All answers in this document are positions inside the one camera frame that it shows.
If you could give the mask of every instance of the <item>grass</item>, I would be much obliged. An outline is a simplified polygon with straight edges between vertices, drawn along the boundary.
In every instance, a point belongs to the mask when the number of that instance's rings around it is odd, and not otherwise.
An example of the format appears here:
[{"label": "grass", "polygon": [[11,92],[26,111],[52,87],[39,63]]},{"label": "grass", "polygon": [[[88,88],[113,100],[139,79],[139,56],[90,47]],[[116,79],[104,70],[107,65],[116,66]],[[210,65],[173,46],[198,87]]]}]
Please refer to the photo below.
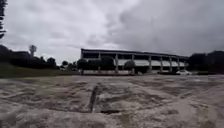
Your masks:
[{"label": "grass", "polygon": [[0,63],[0,78],[60,76],[75,74],[77,73],[74,71],[60,71],[53,69],[30,69],[23,67],[15,67],[6,63]]}]

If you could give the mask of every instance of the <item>parked car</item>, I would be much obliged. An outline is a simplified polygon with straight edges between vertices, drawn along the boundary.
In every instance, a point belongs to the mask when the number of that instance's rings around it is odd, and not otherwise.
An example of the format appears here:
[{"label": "parked car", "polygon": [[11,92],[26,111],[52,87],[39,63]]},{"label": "parked car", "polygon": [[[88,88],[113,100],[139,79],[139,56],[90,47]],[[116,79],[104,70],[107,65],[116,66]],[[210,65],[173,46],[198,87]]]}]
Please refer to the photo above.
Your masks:
[{"label": "parked car", "polygon": [[187,71],[187,70],[180,70],[176,74],[178,74],[178,75],[192,75],[192,73]]}]

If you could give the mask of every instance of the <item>overcast sky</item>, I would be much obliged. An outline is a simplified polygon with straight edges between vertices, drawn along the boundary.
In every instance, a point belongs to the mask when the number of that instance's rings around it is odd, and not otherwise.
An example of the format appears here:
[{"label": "overcast sky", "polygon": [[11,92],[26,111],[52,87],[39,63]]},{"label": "overcast sky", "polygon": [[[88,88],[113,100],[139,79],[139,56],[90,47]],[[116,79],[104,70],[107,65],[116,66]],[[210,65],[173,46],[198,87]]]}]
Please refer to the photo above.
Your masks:
[{"label": "overcast sky", "polygon": [[80,48],[190,55],[224,50],[223,0],[8,0],[1,42],[13,50],[80,57]]}]

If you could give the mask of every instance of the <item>building facade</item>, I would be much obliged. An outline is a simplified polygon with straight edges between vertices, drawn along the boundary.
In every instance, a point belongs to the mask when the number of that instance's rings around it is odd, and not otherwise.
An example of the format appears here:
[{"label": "building facade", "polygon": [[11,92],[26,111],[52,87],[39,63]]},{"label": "building facade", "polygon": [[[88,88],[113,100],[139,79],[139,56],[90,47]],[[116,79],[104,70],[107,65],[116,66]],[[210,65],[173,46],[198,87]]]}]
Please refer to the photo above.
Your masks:
[{"label": "building facade", "polygon": [[81,58],[87,61],[101,59],[103,56],[114,59],[116,72],[122,71],[124,64],[129,60],[133,60],[138,67],[148,67],[148,72],[168,72],[185,69],[188,66],[188,57],[184,56],[136,51],[81,49]]}]

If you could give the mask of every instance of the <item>ground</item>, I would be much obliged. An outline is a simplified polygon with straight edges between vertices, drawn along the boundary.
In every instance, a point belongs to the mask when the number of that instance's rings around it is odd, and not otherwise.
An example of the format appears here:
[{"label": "ground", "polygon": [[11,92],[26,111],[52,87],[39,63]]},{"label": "ground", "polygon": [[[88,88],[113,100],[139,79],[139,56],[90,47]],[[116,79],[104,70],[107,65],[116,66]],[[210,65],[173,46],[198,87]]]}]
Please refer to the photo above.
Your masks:
[{"label": "ground", "polygon": [[222,128],[224,76],[0,80],[0,128]]}]

